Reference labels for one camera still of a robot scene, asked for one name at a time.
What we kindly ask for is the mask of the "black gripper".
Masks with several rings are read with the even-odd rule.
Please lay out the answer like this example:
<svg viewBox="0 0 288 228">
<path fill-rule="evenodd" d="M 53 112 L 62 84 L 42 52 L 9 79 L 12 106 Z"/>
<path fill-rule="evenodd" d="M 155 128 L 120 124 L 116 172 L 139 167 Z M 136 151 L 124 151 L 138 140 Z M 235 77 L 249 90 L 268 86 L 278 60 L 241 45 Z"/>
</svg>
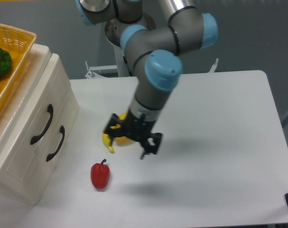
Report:
<svg viewBox="0 0 288 228">
<path fill-rule="evenodd" d="M 111 130 L 119 129 L 121 126 L 114 124 L 112 116 L 110 117 L 109 126 Z M 123 129 L 127 132 L 127 137 L 136 142 L 139 142 L 143 148 L 141 160 L 145 155 L 158 153 L 159 146 L 162 140 L 162 133 L 152 133 L 152 129 L 156 123 L 154 121 L 147 121 L 146 114 L 141 114 L 140 117 L 136 117 L 130 110 L 127 112 L 127 116 L 123 121 Z M 103 144 L 106 147 L 112 147 L 114 138 L 111 138 L 107 133 L 103 133 Z"/>
</svg>

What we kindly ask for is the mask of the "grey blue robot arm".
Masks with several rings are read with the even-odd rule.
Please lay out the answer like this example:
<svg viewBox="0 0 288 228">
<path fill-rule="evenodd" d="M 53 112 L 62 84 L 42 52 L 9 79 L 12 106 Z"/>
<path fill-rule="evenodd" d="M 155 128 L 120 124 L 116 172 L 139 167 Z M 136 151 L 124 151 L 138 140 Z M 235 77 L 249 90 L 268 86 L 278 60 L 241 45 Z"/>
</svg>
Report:
<svg viewBox="0 0 288 228">
<path fill-rule="evenodd" d="M 103 130 L 104 145 L 113 152 L 113 140 L 121 138 L 140 143 L 143 155 L 156 154 L 162 134 L 152 128 L 182 74 L 179 56 L 216 43 L 216 19 L 199 12 L 191 0 L 162 0 L 167 25 L 149 29 L 140 0 L 78 0 L 76 5 L 84 23 L 112 23 L 114 44 L 139 81 L 124 119 L 111 115 Z"/>
</svg>

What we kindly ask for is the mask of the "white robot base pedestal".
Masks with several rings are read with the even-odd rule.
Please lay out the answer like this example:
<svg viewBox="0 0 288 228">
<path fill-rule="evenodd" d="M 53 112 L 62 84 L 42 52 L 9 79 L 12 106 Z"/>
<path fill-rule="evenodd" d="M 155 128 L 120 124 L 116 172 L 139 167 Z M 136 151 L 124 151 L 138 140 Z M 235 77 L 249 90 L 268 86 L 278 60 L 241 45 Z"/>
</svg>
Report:
<svg viewBox="0 0 288 228">
<path fill-rule="evenodd" d="M 135 12 L 138 14 L 141 12 L 142 13 L 141 18 L 135 21 L 134 23 L 123 23 L 118 19 L 111 19 L 107 21 L 104 29 L 106 38 L 108 39 L 108 42 L 113 46 L 114 49 L 118 77 L 133 76 L 132 71 L 128 66 L 128 61 L 120 46 L 120 38 L 123 31 L 131 25 L 141 25 L 149 30 L 156 28 L 156 24 L 153 18 L 150 15 L 143 12 L 142 8 L 132 9 L 129 11 L 129 14 L 131 14 L 131 12 Z"/>
</svg>

